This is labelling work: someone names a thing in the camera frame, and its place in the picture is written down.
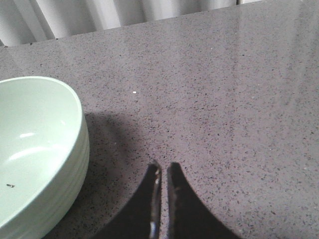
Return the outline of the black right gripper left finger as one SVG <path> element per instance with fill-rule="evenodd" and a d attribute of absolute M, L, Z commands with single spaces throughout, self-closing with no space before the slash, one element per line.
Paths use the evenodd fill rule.
<path fill-rule="evenodd" d="M 161 213 L 161 167 L 149 164 L 139 187 L 94 239 L 158 239 Z"/>

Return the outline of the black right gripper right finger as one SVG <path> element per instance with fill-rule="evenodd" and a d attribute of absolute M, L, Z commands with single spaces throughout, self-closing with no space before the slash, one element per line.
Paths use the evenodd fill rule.
<path fill-rule="evenodd" d="M 189 185 L 181 165 L 167 170 L 170 239 L 237 239 L 203 204 Z"/>

